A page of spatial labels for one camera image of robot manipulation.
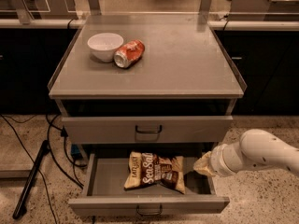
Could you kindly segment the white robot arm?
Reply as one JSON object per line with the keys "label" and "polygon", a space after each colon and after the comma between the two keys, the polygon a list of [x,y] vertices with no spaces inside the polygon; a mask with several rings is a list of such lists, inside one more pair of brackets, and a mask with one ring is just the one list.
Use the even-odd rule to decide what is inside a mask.
{"label": "white robot arm", "polygon": [[193,165],[200,175],[221,177],[270,168],[299,175],[299,149],[258,129],[244,132],[235,143],[214,147]]}

